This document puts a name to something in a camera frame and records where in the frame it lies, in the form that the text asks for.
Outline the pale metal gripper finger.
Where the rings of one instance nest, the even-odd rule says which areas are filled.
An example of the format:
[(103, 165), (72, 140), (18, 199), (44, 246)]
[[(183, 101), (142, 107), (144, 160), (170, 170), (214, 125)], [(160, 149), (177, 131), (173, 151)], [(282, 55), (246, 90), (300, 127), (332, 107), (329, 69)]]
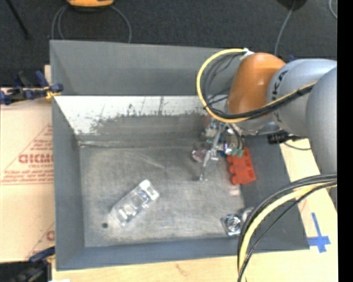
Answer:
[(204, 171), (205, 171), (205, 167), (206, 167), (205, 156), (206, 156), (206, 149), (204, 149), (204, 148), (193, 149), (191, 151), (192, 159), (201, 164), (199, 180), (204, 179)]
[(215, 169), (218, 161), (219, 161), (219, 157), (218, 157), (217, 151), (208, 150), (203, 159), (199, 180), (201, 181), (206, 180), (207, 175)]

